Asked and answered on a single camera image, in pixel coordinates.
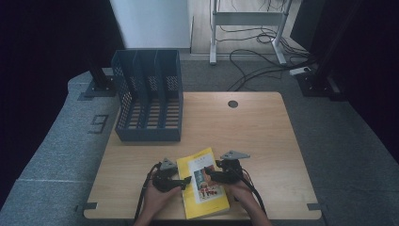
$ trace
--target black cable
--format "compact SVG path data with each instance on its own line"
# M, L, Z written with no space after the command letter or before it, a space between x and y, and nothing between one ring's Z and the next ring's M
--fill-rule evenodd
M269 4L267 6L267 11L269 11L271 5L272 5L272 0L269 0Z
M252 179L251 179L250 176L249 176L249 172L248 172L246 169L243 169L243 171L247 174L250 183L251 183L253 186L255 186L255 185L253 184L253 182L252 182Z
M263 4L259 7L258 11L261 10L261 8L264 6L264 4L266 4L266 0L263 1Z
M258 200L259 205L261 206L261 209L264 211L264 213L267 215L266 210L264 209L264 205L263 205L263 200L261 195L259 194L258 190L256 190L255 186L253 186L249 181L247 181L243 176L241 176L238 172L236 172L234 169L232 168L228 168L229 170L233 171L235 173L235 175L240 178L240 180L242 182L244 182L244 184L246 184L246 186L252 191L253 194L255 194L256 199Z
M248 90L250 90L250 91L258 91L258 90L256 90L256 89L252 89L252 88L249 88L249 87L246 87L246 86L243 86L242 89L248 89Z
M249 73L249 74L246 74L246 73L241 69L241 67L239 67L239 66L234 62L234 60L232 60L232 58L231 58L232 55L233 55L235 52L237 52L237 51L248 51L248 52L250 52L250 53L254 53L256 56L262 57L262 58L265 59L266 61L271 62L273 65L275 65L275 67L278 67L279 69L269 70L269 71L266 71L266 72L260 72L261 70L265 69L265 68L266 68L266 67L265 67L265 68L262 68L262 69L253 71L253 72L251 72L251 73ZM283 72L283 71L287 71L287 70L291 70L291 69L301 68L301 67L304 67L304 66L307 66L307 65L310 65L310 64L315 63L315 59L313 59L313 58L308 58L308 60L306 60L306 61L304 61L304 62L302 62L302 63L296 64L296 65L292 65L292 66L281 66L281 65L279 65L279 64L277 64L277 63L272 62L271 60L267 59L266 57L264 57L264 56L262 56L262 55L260 55L260 54L258 54L258 53L256 53L256 52L254 52L254 51L250 51L250 50L235 50L235 51L232 51L232 52L230 53L230 62L240 71L240 73L243 75L243 77L240 78L240 79L238 79L234 84L232 84L232 85L227 89L227 91L230 91L230 90L231 90L233 87L235 87L238 83L241 83L240 86L234 90L234 91L238 91L239 89L241 89L241 88L245 85L246 82L252 80L253 78L265 76L265 75L268 74L268 73ZM276 76L268 76L268 77L281 79L281 75L280 75L280 77L276 77Z
M281 10L282 10L285 2L286 2L286 0L283 0L283 2L281 3L281 6L280 6ZM268 2L267 10L269 10L270 6L271 6L271 0L269 0L269 2ZM213 31L211 15L212 15L212 8L211 8L211 1L209 1L209 26L211 27L211 31ZM252 36L252 37L243 38L243 39L224 39L224 40L215 39L216 41L219 41L219 42L226 41L226 40L251 40L251 39L256 38L257 42L262 43L262 44L268 44L268 43L272 42L272 40L275 39L277 36L276 31L274 31L272 29L264 28L263 26L249 28L249 29L240 29L240 30L226 30L221 25L219 27L221 30L223 30L225 32L241 32L241 31L258 30L258 29L262 30L262 33L257 36ZM267 37L267 38L269 38L269 40L263 41L262 40L263 37ZM304 56L304 57L309 56L309 53L307 53L305 50L297 49L297 48L290 46L288 44L288 41L284 37L281 37L280 43L283 46L283 49L289 54L294 54L294 55L299 55L299 56Z
M234 3L232 2L232 0L231 0L231 6L235 9L235 11L237 11L237 8L235 8Z
M150 172L147 174L147 178L144 181L143 187L141 187L140 198L138 199L138 204L137 204L134 224L135 224L136 220L138 219L138 215L140 214L141 204L143 203L144 194L146 192L147 185L148 185L149 181L151 180L152 172L153 172L153 170L155 170L155 168L159 169L160 166L161 166L161 163L157 163L157 164L153 165L153 167L151 168Z
M277 5L276 7L272 7L274 10L279 10L279 11L283 11L284 10L284 5L285 5L286 0L283 0L281 5Z

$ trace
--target floor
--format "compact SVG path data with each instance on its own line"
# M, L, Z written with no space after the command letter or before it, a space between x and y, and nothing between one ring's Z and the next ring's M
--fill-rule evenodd
M210 38L212 36L212 29L210 26L210 11L213 10L212 1L191 1L191 7L194 8L194 22L192 29L192 46L191 53L193 55L209 55ZM220 12L280 12L282 10L282 0L268 1L237 1L237 0L222 0L218 1L218 11ZM300 47L293 40L290 39L291 30L293 28L296 14L300 7L300 0L293 0L290 7L289 16L286 25L284 26L282 36L290 42L294 47ZM248 49L260 54L273 54L274 50L271 45L261 44L256 39L247 39L256 37L264 32L270 32L268 29L277 31L274 26L265 26L264 30L260 26L218 26L216 28L217 52L220 55L227 55L236 49ZM228 32L242 29L254 29L243 32ZM261 41L269 41L269 38L263 37Z

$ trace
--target yellow book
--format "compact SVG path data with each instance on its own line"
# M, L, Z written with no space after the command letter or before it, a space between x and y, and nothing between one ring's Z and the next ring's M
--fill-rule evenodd
M211 148L177 159L180 178L191 176L191 183L183 191L185 217L187 219L214 215L229 210L229 201L223 186L211 181L204 167L216 169Z

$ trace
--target metal frame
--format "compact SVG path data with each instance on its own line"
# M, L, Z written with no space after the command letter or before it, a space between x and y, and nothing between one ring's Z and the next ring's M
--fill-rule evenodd
M216 26L217 25L269 25L278 26L276 38L272 41L273 49L279 64L286 65L287 61L279 47L282 31L287 22L292 0L284 5L283 12L218 12L217 0L214 0L212 16L212 37L210 50L210 64L216 65Z

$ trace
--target mesh file organizer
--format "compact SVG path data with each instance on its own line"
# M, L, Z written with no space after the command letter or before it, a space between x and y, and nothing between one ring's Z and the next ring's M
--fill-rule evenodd
M183 87L177 50L121 50L112 58L122 141L179 141Z

